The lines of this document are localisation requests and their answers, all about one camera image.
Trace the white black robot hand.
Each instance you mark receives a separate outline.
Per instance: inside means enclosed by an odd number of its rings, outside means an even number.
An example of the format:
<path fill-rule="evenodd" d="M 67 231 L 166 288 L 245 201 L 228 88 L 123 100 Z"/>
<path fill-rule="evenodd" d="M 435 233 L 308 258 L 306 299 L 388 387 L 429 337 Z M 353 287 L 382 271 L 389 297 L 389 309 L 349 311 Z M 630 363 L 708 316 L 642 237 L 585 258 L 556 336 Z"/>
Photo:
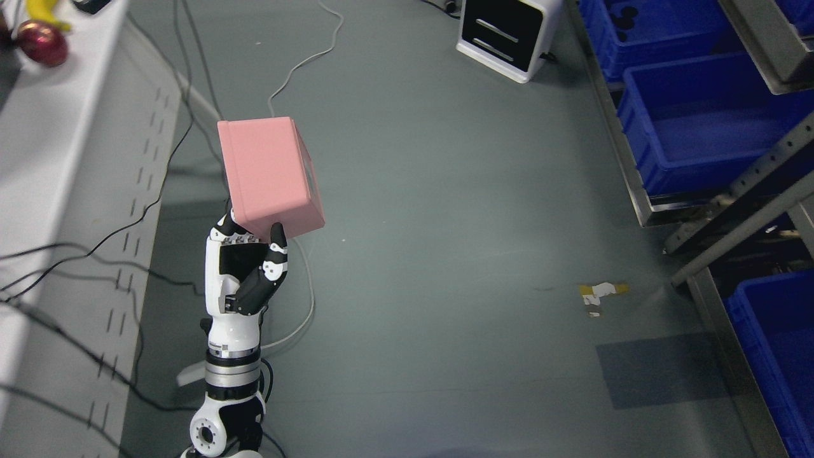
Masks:
<path fill-rule="evenodd" d="M 205 243 L 205 305 L 212 324 L 207 348 L 215 357 L 246 357 L 259 347 L 268 302 L 288 272 L 288 243 L 281 223 L 257 237 L 229 209 Z"/>

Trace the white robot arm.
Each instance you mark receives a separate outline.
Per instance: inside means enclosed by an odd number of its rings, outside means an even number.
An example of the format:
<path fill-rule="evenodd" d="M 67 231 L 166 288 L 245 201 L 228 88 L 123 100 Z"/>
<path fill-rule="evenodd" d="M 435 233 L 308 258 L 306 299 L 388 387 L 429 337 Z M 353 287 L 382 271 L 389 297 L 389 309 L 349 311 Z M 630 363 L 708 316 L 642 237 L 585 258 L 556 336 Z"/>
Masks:
<path fill-rule="evenodd" d="M 181 457 L 260 457 L 261 351 L 238 351 L 230 357 L 207 351 L 205 397 L 189 425 L 191 445 Z"/>

